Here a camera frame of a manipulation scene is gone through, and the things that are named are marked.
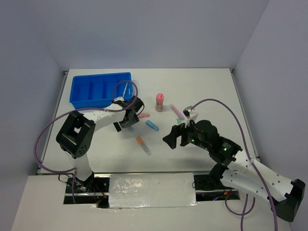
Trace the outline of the pink correction tape case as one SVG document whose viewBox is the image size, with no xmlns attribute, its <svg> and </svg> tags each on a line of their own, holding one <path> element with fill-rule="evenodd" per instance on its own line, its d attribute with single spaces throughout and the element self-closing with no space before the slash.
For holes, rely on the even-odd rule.
<svg viewBox="0 0 308 231">
<path fill-rule="evenodd" d="M 150 114 L 149 113 L 140 113 L 138 115 L 138 118 L 149 118 L 150 117 Z"/>
</svg>

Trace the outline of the purple highlighter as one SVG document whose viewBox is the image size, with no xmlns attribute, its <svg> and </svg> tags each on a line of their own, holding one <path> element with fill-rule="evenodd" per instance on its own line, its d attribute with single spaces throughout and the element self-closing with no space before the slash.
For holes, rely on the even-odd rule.
<svg viewBox="0 0 308 231">
<path fill-rule="evenodd" d="M 181 114 L 181 112 L 173 104 L 170 104 L 170 108 L 180 120 L 185 119 L 184 116 Z"/>
</svg>

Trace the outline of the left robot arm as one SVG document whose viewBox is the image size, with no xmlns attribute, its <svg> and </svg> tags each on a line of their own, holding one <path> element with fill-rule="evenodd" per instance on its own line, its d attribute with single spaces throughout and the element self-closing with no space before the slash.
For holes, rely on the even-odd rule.
<svg viewBox="0 0 308 231">
<path fill-rule="evenodd" d="M 80 113 L 71 112 L 56 136 L 61 149 L 69 154 L 75 168 L 75 182 L 83 192 L 94 187 L 94 172 L 89 165 L 87 152 L 96 131 L 114 125 L 117 132 L 139 122 L 137 112 L 144 107 L 143 101 L 133 96 L 129 101 L 118 97 L 103 110 Z"/>
</svg>

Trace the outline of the orange-capped highlighter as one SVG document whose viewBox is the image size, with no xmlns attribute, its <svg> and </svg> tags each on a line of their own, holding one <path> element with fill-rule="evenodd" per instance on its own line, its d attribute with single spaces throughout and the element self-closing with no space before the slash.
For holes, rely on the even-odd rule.
<svg viewBox="0 0 308 231">
<path fill-rule="evenodd" d="M 148 148 L 148 146 L 146 145 L 146 143 L 140 136 L 136 137 L 136 141 L 148 156 L 152 155 L 150 149 Z"/>
</svg>

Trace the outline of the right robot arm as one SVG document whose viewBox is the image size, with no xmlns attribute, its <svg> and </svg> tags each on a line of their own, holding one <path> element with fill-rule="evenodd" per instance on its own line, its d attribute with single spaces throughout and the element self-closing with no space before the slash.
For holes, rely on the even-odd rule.
<svg viewBox="0 0 308 231">
<path fill-rule="evenodd" d="M 249 158 L 240 145 L 219 135 L 208 120 L 174 125 L 163 141 L 171 149 L 177 146 L 195 145 L 209 153 L 215 161 L 208 175 L 195 177 L 197 190 L 234 188 L 264 200 L 272 200 L 276 215 L 287 221 L 295 219 L 304 198 L 305 183 L 300 179 L 291 180 L 255 158 Z"/>
</svg>

